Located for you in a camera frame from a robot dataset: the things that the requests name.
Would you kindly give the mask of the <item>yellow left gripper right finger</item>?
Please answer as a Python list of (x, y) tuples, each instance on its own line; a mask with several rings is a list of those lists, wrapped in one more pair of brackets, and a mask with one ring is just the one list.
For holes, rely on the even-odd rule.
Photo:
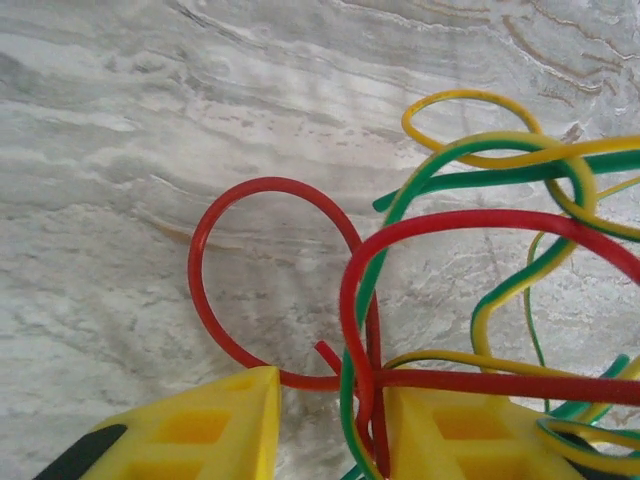
[(384, 392), (391, 479), (606, 479), (535, 433), (542, 414), (503, 397), (391, 387)]

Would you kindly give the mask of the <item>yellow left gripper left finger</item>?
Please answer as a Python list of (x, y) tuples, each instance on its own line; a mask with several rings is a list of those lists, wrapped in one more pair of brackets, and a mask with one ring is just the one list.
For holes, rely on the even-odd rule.
[(38, 476), (272, 479), (280, 405), (278, 370), (252, 368), (102, 421)]

